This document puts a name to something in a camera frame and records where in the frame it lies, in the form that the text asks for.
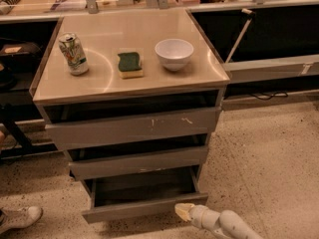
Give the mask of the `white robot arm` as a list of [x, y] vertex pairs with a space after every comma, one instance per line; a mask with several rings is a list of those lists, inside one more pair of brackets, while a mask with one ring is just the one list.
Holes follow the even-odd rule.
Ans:
[[183, 221], [211, 232], [217, 239], [263, 239], [231, 210], [216, 212], [204, 205], [178, 203], [174, 211]]

